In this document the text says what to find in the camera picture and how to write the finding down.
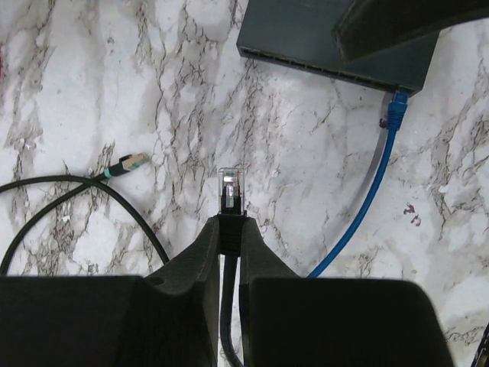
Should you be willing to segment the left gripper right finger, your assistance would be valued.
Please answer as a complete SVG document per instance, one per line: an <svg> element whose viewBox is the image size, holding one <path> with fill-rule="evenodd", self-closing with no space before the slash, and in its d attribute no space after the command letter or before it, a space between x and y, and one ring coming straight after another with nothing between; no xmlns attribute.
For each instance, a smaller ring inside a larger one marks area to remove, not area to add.
<svg viewBox="0 0 489 367"><path fill-rule="evenodd" d="M247 366L450 366L426 293L410 281L301 278L265 244L241 237L239 287Z"/></svg>

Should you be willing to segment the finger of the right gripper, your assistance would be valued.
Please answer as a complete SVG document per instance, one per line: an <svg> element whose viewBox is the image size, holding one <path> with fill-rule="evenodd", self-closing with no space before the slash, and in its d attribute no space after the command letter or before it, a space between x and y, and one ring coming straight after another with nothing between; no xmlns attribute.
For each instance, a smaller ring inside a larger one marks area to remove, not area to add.
<svg viewBox="0 0 489 367"><path fill-rule="evenodd" d="M353 1L334 27L346 61L488 17L486 0Z"/></svg>

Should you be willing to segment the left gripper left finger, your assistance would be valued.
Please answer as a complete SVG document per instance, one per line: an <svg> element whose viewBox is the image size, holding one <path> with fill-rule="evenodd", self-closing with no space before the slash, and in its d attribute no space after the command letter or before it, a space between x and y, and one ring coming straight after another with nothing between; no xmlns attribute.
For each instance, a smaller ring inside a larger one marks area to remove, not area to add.
<svg viewBox="0 0 489 367"><path fill-rule="evenodd" d="M2 277L3 366L214 366L219 221L147 277Z"/></svg>

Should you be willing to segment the black network switch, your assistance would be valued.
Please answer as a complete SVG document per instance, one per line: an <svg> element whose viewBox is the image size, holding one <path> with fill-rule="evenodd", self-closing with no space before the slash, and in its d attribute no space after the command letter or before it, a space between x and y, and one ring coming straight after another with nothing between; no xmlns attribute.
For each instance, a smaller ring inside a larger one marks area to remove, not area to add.
<svg viewBox="0 0 489 367"><path fill-rule="evenodd" d="M333 28L348 1L250 1L237 48L241 56L317 73L372 89L414 95L422 90L437 33L345 62Z"/></svg>

